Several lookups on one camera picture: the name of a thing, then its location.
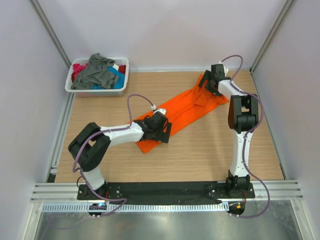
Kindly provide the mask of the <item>orange t shirt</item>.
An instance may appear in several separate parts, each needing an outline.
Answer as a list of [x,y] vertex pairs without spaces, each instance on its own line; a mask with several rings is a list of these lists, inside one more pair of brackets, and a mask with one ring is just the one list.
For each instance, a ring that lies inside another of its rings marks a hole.
[[199,87],[203,76],[203,74],[199,75],[193,88],[159,105],[160,108],[166,110],[168,121],[172,123],[170,136],[175,135],[220,105],[229,102],[225,96],[216,96],[207,91],[204,86]]

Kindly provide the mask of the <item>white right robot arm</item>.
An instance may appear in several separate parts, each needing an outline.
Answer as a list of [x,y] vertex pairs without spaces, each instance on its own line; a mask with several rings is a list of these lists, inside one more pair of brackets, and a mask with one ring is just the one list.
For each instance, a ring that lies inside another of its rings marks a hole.
[[250,190],[249,154],[255,127],[259,125],[259,100],[255,94],[240,89],[222,63],[211,65],[198,84],[217,97],[229,100],[228,126],[233,131],[233,155],[228,176],[220,187],[229,197],[237,198]]

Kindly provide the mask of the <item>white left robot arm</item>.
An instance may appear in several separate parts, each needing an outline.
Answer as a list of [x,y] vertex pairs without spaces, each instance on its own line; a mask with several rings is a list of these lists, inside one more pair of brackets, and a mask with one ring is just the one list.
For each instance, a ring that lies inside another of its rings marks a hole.
[[101,200],[106,195],[107,182],[102,176],[100,163],[108,148],[145,141],[167,144],[171,129],[172,123],[163,108],[154,110],[151,116],[132,120],[125,125],[105,127],[91,122],[68,146],[74,160],[72,171],[80,172],[89,188],[89,195]]

